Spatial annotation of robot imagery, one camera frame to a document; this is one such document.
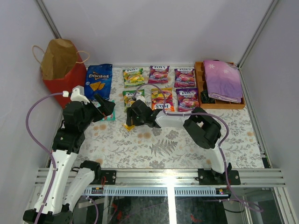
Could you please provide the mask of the teal snack package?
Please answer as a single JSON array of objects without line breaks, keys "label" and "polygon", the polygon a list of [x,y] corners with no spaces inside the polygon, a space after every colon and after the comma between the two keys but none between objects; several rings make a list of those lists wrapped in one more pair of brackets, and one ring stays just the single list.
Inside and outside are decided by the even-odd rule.
[{"label": "teal snack package", "polygon": [[[100,107],[100,103],[97,101],[92,101],[92,103],[94,104],[94,106],[96,108]],[[104,117],[103,119],[101,119],[100,121],[115,121],[115,111],[113,111],[112,114],[110,114],[109,116]]]}]

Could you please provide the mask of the green snack package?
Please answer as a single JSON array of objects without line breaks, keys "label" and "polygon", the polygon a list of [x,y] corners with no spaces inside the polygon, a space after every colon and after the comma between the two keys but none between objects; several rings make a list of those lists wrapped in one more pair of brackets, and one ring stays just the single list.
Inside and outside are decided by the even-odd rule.
[{"label": "green snack package", "polygon": [[122,72],[125,88],[140,86],[145,83],[143,68],[125,69]]}]

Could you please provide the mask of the blue Doritos chip bag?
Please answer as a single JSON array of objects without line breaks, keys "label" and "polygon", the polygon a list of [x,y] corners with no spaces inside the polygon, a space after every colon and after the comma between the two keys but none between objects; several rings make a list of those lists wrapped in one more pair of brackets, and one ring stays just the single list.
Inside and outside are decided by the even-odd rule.
[{"label": "blue Doritos chip bag", "polygon": [[89,66],[85,78],[85,96],[89,100],[95,100],[95,95],[98,94],[108,100],[110,98],[112,77],[112,64]]}]

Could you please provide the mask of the purple candy bag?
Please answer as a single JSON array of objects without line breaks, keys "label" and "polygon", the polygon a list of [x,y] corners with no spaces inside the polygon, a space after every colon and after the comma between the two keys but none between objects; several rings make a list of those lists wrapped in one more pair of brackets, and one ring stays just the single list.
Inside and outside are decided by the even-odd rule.
[{"label": "purple candy bag", "polygon": [[200,106],[197,88],[176,89],[176,94],[178,100],[178,112],[192,111]]},{"label": "purple candy bag", "polygon": [[168,83],[169,66],[154,66],[151,65],[149,68],[149,79],[150,84],[165,84]]},{"label": "purple candy bag", "polygon": [[194,69],[180,68],[174,69],[175,82],[174,87],[195,87]]}]

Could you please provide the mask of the orange snack package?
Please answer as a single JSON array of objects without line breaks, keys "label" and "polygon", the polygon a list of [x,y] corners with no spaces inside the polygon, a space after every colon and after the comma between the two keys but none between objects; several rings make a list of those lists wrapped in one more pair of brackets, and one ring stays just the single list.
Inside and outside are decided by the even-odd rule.
[{"label": "orange snack package", "polygon": [[168,112],[174,112],[172,88],[162,88],[162,92],[158,88],[151,89],[151,108],[164,109]]}]

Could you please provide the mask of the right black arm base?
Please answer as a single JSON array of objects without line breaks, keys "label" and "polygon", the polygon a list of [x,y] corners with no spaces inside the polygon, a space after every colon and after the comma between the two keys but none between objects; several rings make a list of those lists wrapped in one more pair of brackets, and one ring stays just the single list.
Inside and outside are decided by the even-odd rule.
[{"label": "right black arm base", "polygon": [[[232,170],[231,163],[228,164],[228,182],[230,185],[241,185],[239,172],[237,170]],[[225,185],[227,184],[225,172],[220,174],[212,169],[198,169],[198,176],[195,180],[199,182],[200,185]]]}]

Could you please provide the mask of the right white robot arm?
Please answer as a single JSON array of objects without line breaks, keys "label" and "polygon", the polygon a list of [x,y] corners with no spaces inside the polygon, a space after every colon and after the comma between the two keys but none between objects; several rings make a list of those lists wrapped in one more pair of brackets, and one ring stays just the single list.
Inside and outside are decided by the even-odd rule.
[{"label": "right white robot arm", "polygon": [[127,108],[127,126],[147,125],[151,128],[173,127],[185,129],[192,140],[210,154],[213,179],[218,184],[229,180],[229,163],[226,162],[221,144],[229,134],[229,127],[220,117],[207,113],[200,107],[191,112],[152,110],[143,101],[135,101]]}]

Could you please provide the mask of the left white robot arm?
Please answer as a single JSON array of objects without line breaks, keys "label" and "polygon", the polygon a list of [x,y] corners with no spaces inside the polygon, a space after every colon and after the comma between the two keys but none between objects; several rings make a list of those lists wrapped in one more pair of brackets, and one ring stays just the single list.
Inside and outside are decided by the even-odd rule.
[{"label": "left white robot arm", "polygon": [[91,123],[114,112],[115,103],[95,96],[99,106],[84,99],[72,100],[63,109],[63,121],[53,140],[52,151],[47,150],[51,164],[44,187],[32,209],[26,210],[23,221],[28,224],[69,224],[74,207],[89,184],[102,180],[98,162],[84,161],[67,187],[68,176],[85,140],[85,130]]}]

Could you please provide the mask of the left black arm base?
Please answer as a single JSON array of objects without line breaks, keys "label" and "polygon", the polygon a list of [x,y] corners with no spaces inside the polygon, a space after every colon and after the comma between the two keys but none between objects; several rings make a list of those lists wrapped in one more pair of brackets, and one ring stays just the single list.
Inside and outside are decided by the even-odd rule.
[{"label": "left black arm base", "polygon": [[95,174],[91,185],[115,185],[116,184],[116,170],[102,170]]}]

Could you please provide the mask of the yellow snack bar packet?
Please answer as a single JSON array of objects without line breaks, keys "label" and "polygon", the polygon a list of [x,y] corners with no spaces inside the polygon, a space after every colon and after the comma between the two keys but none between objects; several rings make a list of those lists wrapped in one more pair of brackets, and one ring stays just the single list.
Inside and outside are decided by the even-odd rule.
[{"label": "yellow snack bar packet", "polygon": [[126,124],[123,124],[123,126],[124,126],[124,128],[125,128],[128,132],[130,132],[131,130],[133,130],[133,129],[135,128],[134,125],[132,125],[132,126],[128,126],[128,125],[126,125]]}]

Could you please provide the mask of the red paper bag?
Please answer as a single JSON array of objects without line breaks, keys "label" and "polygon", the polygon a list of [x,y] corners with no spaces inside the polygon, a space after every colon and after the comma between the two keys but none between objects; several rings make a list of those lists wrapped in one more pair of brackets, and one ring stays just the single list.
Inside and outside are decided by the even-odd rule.
[{"label": "red paper bag", "polygon": [[43,58],[34,58],[40,64],[42,80],[50,93],[72,92],[76,86],[85,85],[85,61],[89,53],[77,50],[72,41],[53,39],[43,51]]}]

